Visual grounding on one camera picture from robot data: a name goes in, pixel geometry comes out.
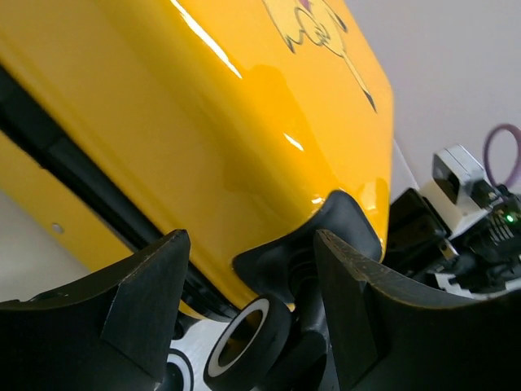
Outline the yellow hard-shell suitcase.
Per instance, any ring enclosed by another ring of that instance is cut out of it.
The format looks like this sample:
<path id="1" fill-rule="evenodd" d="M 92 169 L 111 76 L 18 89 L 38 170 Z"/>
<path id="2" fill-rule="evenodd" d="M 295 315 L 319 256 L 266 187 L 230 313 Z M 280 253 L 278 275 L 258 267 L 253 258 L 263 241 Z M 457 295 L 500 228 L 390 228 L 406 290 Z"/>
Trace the yellow hard-shell suitcase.
<path id="1" fill-rule="evenodd" d="M 343 1 L 4 1 L 1 188 L 89 270 L 184 230 L 214 389 L 338 387 L 313 239 L 386 249 L 393 93 Z"/>

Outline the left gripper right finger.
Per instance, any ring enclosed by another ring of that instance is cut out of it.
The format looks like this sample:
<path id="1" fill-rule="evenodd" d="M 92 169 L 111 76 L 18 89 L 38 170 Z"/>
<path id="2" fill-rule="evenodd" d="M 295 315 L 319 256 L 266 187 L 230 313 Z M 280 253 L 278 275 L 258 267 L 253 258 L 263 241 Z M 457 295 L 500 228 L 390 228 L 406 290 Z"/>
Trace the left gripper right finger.
<path id="1" fill-rule="evenodd" d="M 313 246 L 341 389 L 519 389 L 519 292 L 477 301 L 430 288 L 330 231 Z"/>

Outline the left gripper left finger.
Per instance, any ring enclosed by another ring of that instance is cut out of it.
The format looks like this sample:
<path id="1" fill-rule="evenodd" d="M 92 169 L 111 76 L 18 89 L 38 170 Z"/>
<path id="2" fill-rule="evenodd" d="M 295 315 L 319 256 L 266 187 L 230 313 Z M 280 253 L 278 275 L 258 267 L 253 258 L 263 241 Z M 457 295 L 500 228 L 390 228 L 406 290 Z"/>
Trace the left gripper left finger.
<path id="1" fill-rule="evenodd" d="M 152 390 L 165 374 L 189 263 L 176 230 L 27 301 L 1 304 L 4 390 Z"/>

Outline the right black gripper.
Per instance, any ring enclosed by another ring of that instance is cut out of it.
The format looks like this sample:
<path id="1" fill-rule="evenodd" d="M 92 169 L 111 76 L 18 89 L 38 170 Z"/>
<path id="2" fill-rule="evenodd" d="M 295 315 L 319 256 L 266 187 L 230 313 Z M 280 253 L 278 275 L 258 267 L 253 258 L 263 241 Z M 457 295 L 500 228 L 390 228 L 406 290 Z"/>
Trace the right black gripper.
<path id="1" fill-rule="evenodd" d="M 500 197 L 454 234 L 427 197 L 403 192 L 390 208 L 385 266 L 461 297 L 487 300 L 520 288 L 520 197 Z"/>

